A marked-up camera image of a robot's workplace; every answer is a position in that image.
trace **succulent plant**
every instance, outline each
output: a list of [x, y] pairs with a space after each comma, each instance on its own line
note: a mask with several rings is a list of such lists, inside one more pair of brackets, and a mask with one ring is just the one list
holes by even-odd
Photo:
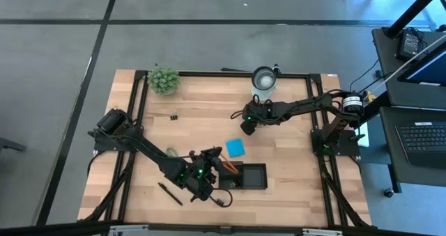
[[157, 94], [168, 95], [175, 92], [180, 84], [178, 72], [171, 68], [156, 67], [148, 74], [148, 85]]

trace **metal pole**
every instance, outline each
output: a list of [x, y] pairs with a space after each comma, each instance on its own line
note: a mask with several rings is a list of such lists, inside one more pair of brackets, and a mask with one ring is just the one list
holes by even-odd
[[394, 38], [409, 24], [432, 0], [415, 0], [415, 2], [403, 13], [401, 17], [386, 31], [386, 36]]

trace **gray floor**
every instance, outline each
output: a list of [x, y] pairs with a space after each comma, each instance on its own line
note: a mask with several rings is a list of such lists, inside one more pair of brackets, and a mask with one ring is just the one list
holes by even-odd
[[[412, 1], [116, 0], [111, 18], [395, 20]], [[0, 18], [101, 19], [107, 2], [0, 0]], [[430, 15], [443, 16], [444, 10], [437, 9], [437, 5], [429, 6]], [[4, 150], [0, 154], [2, 228], [33, 223], [98, 29], [96, 25], [0, 25], [0, 100], [4, 103], [0, 136], [29, 147], [25, 153]], [[369, 27], [109, 26], [49, 223], [75, 221], [77, 217], [93, 147], [86, 132], [104, 113], [115, 69], [143, 70], [159, 63], [177, 70], [253, 70], [278, 63], [286, 72], [336, 73], [342, 88], [348, 88], [376, 59]], [[354, 88], [361, 89], [371, 80], [368, 75]], [[382, 196], [382, 190], [390, 186], [386, 166], [365, 164], [362, 176], [374, 225], [446, 233], [442, 223], [446, 221], [446, 188], [403, 184], [403, 193], [388, 199]]]

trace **blue square block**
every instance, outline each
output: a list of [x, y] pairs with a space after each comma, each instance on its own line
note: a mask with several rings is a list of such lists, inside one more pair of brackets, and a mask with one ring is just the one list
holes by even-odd
[[245, 155], [245, 148], [243, 147], [242, 139], [227, 141], [226, 149], [228, 149], [229, 157]]

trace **black pen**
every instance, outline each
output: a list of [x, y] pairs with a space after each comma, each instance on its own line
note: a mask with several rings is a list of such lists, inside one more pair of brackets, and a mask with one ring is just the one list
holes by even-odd
[[167, 187], [165, 186], [165, 185], [163, 185], [162, 183], [158, 183], [159, 184], [159, 186], [165, 191], [165, 192], [167, 192], [167, 194], [169, 195], [169, 196], [171, 196], [178, 204], [180, 204], [180, 205], [183, 205], [182, 203], [181, 203], [181, 201], [180, 200], [178, 200], [169, 190], [167, 190]]

